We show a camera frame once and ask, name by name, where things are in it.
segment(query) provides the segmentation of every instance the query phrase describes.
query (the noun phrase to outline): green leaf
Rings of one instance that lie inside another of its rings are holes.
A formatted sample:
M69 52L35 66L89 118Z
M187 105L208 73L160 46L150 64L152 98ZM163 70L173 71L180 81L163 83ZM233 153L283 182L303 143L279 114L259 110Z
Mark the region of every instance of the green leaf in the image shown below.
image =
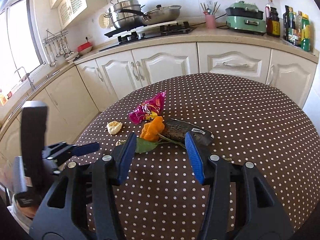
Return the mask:
M158 146L158 142L149 142L145 139L137 137L136 153L145 153L152 151Z

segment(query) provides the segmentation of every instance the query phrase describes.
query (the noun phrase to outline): orange flower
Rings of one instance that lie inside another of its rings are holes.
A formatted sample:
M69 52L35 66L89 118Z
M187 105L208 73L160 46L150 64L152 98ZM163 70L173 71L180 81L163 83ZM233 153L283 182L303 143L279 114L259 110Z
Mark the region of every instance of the orange flower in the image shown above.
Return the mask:
M159 140L158 133L162 133L163 130L163 118L162 116L157 116L152 122L148 122L143 126L140 138L146 141L156 142Z

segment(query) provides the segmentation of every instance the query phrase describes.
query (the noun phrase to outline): white bowl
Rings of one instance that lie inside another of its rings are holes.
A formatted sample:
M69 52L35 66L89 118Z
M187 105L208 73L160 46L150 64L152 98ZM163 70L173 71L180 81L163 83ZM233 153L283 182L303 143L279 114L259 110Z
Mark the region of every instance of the white bowl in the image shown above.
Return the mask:
M80 54L81 56L83 56L84 54L87 54L87 53L90 52L91 50L92 50L92 46L90 46L90 47L88 47L88 48L86 48L86 49L83 49L83 50L79 51L79 54Z
M77 57L79 55L79 52L75 52L73 54L71 54L69 57L66 58L66 61L68 61L69 63L72 63L73 62L73 59L75 57Z

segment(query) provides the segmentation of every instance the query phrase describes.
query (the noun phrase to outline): polka dot tablecloth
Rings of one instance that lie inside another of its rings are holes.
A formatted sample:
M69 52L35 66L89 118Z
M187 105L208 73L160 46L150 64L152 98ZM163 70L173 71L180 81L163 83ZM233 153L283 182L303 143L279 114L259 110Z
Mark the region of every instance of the polka dot tablecloth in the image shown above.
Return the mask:
M277 88L235 76L203 73L164 80L130 93L84 131L78 144L99 142L100 151L73 157L79 164L109 154L119 139L140 134L128 113L161 91L167 91L163 117L176 118L212 131L212 152L233 163L253 162L273 187L297 230L319 200L320 139L310 119ZM111 136L107 123L123 123ZM188 154L174 144L136 154L128 179L114 187L127 239L196 239L208 186L195 179ZM89 226L94 231L92 208ZM230 185L228 230L235 220L235 185Z

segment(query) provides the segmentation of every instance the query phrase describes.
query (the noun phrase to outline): green appliance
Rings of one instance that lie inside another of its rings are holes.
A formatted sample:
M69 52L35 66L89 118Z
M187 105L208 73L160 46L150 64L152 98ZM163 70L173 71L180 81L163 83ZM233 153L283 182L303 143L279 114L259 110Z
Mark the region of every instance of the green appliance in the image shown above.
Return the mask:
M227 26L242 33L264 35L267 32L263 12L255 4L236 2L226 9Z

